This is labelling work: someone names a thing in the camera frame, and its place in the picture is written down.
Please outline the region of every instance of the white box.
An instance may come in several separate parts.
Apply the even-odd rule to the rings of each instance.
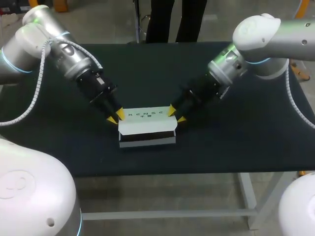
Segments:
[[[169,107],[124,109],[118,123],[121,148],[175,144],[177,121],[167,115]]]

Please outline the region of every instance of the orange object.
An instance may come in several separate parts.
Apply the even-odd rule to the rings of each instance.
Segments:
[[[310,0],[302,0],[301,6],[298,9],[298,11],[296,13],[296,16],[295,16],[296,19],[303,18],[303,16],[306,13],[306,10],[307,10],[307,7],[308,7],[309,3],[310,3]]]
[[[304,176],[306,175],[305,171],[299,171],[299,176]]]
[[[29,0],[29,4],[31,6],[31,8],[38,6],[38,2],[37,0]]]
[[[67,0],[54,0],[54,9],[56,12],[67,12],[68,11],[68,4]]]
[[[304,72],[301,71],[299,68],[297,68],[296,63],[290,62],[290,65],[291,65],[292,71],[294,72],[294,74],[295,74],[298,78],[300,78],[301,80],[305,80],[305,81],[311,79],[310,75],[304,73]]]

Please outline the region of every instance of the gray floor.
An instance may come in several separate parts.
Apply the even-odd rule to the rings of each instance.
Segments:
[[[150,0],[140,0],[142,13],[150,13]],[[270,13],[292,17],[299,0],[209,0],[199,41],[231,40],[234,28],[244,18]],[[128,43],[135,40],[132,0],[73,0],[60,20],[79,43]],[[315,14],[312,1],[307,13]],[[174,42],[181,18],[181,1],[175,0],[170,42]],[[16,22],[3,29],[6,41],[20,27]],[[315,75],[312,62],[305,70]],[[301,83],[315,110],[315,79]],[[272,173],[252,174],[259,199]],[[235,174],[98,177],[76,179],[83,212],[207,209],[243,207]],[[85,222],[87,236],[281,236],[277,210],[260,231],[250,232],[243,217]]]

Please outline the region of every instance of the person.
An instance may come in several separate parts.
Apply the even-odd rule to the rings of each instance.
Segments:
[[[167,43],[175,0],[151,0],[146,43]],[[207,0],[182,0],[182,19],[176,42],[196,42]]]

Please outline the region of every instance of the black tablecloth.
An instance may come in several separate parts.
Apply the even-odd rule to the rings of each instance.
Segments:
[[[84,45],[118,86],[125,108],[168,106],[179,84],[206,72],[227,43]],[[29,105],[35,77],[0,94],[0,119]],[[300,110],[314,121],[294,76],[291,90]],[[177,144],[119,149],[117,127],[91,108],[76,84],[47,63],[35,109],[22,122],[0,129],[19,145],[61,160],[74,176],[268,172],[315,169],[315,130],[289,103],[284,76],[264,81],[248,74],[226,97],[190,117]]]

